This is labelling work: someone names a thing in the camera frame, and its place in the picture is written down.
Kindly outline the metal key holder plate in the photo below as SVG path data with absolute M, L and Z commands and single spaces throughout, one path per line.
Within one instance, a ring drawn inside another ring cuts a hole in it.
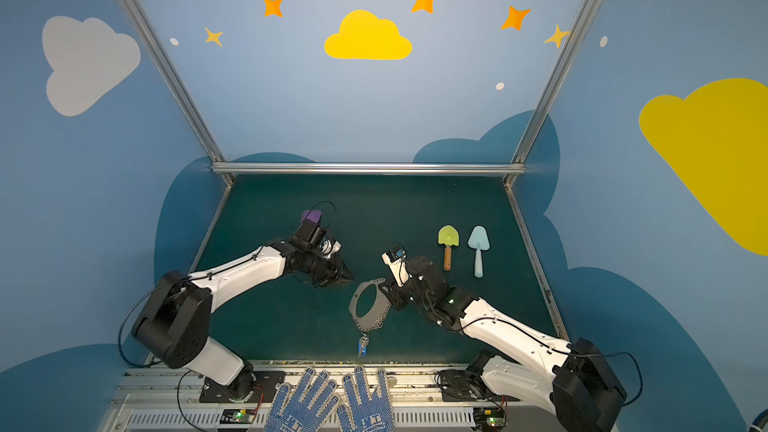
M 380 285 L 384 285 L 385 282 L 385 279 L 375 279 L 363 282 L 353 293 L 349 303 L 349 312 L 357 328 L 363 333 L 382 328 L 391 309 L 391 302 L 385 293 L 380 290 Z M 375 290 L 376 297 L 370 309 L 365 314 L 360 315 L 357 311 L 358 302 L 363 293 L 369 288 Z

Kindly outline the key with blue tag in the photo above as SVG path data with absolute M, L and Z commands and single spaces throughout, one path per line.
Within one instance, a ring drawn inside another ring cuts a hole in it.
M 359 357 L 365 357 L 367 355 L 368 344 L 369 344 L 369 335 L 364 333 L 358 341 L 357 354 Z

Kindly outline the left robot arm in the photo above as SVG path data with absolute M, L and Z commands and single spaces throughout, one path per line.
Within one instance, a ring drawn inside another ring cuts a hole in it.
M 211 316 L 235 297 L 296 272 L 319 288 L 354 279 L 341 243 L 306 218 L 289 238 L 269 241 L 218 267 L 163 275 L 144 300 L 131 335 L 169 368 L 186 368 L 221 386 L 226 401 L 247 402 L 257 388 L 253 367 L 211 338 Z

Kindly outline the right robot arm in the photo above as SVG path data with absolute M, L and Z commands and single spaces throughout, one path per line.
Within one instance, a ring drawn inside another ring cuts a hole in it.
M 420 307 L 427 319 L 494 348 L 474 374 L 494 395 L 510 396 L 554 415 L 568 431 L 611 431 L 627 392 L 592 342 L 550 336 L 499 311 L 485 299 L 449 285 L 429 258 L 382 255 L 392 276 L 384 293 L 398 310 Z

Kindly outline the blue knit glove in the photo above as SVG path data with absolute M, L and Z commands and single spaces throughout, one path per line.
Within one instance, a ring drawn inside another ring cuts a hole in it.
M 267 432 L 317 432 L 341 402 L 327 371 L 307 368 L 296 386 L 279 386 L 264 425 Z
M 343 432 L 393 432 L 395 420 L 386 372 L 376 372 L 377 386 L 371 391 L 362 366 L 342 378 L 347 404 L 337 408 Z

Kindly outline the left blue knit glove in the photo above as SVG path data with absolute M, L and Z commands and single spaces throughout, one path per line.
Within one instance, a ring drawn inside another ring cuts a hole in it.
M 317 432 L 341 402 L 327 371 L 307 368 L 296 386 L 279 386 L 264 425 L 267 432 Z

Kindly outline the right controller board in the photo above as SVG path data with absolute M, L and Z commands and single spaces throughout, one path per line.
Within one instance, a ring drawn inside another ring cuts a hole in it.
M 500 408 L 474 408 L 474 431 L 497 432 L 507 425 L 506 413 Z

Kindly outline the controller board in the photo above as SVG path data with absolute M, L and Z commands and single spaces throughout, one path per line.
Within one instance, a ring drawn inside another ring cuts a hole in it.
M 474 431 L 497 432 L 507 425 L 506 413 L 500 408 L 474 408 Z
M 250 425 L 256 415 L 251 409 L 225 409 L 220 417 L 221 425 Z

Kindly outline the left controller board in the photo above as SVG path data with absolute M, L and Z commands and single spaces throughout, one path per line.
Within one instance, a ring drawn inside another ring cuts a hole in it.
M 256 415 L 251 409 L 225 409 L 220 417 L 221 425 L 250 425 Z

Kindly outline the aluminium frame back rail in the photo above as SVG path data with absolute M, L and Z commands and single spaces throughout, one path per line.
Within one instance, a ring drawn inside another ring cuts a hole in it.
M 217 174 L 305 175 L 522 175 L 523 164 L 423 164 L 423 163 L 266 163 L 214 162 Z

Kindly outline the aluminium frame right post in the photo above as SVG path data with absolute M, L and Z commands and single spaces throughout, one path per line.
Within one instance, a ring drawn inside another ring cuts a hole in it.
M 556 102 L 602 2 L 603 0 L 582 0 L 577 10 L 570 34 L 566 37 L 565 44 L 560 48 L 553 70 L 513 155 L 511 164 L 516 166 L 518 171 L 504 176 L 503 184 L 508 192 L 512 190 L 516 178 L 525 173 L 528 156 Z

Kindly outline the aluminium frame post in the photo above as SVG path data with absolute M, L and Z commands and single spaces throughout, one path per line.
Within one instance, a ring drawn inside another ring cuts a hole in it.
M 512 190 L 516 178 L 525 173 L 528 156 L 556 102 L 602 2 L 603 0 L 582 0 L 577 10 L 570 34 L 566 37 L 565 44 L 560 48 L 553 70 L 513 155 L 511 164 L 516 166 L 518 171 L 504 176 L 503 184 L 508 192 Z
M 181 76 L 161 42 L 160 36 L 151 23 L 149 16 L 141 5 L 140 0 L 117 0 L 117 2 L 141 39 L 147 53 L 158 69 L 198 141 L 207 153 L 212 165 L 224 163 L 226 159 L 220 147 L 216 143 L 212 132 L 205 123 L 201 112 L 183 83 Z

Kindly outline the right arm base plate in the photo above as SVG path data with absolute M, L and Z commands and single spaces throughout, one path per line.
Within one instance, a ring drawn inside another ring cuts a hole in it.
M 494 401 L 502 405 L 519 402 L 516 397 L 493 393 L 476 374 L 466 370 L 441 370 L 435 373 L 434 380 L 444 401 Z

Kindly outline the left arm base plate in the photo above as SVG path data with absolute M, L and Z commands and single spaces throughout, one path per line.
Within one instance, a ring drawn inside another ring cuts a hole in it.
M 284 371 L 256 370 L 250 373 L 247 380 L 236 379 L 231 385 L 224 386 L 206 377 L 199 402 L 206 404 L 257 404 L 260 401 L 271 403 L 285 378 Z

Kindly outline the aluminium frame left post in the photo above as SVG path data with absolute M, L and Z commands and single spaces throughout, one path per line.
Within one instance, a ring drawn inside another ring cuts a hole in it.
M 151 23 L 149 16 L 141 5 L 140 0 L 117 0 L 117 2 L 141 39 L 147 53 L 158 69 L 198 141 L 207 153 L 212 165 L 224 163 L 226 159 L 220 147 L 216 143 L 212 132 L 205 123 L 201 112 L 183 83 L 181 76 L 161 42 L 160 36 Z

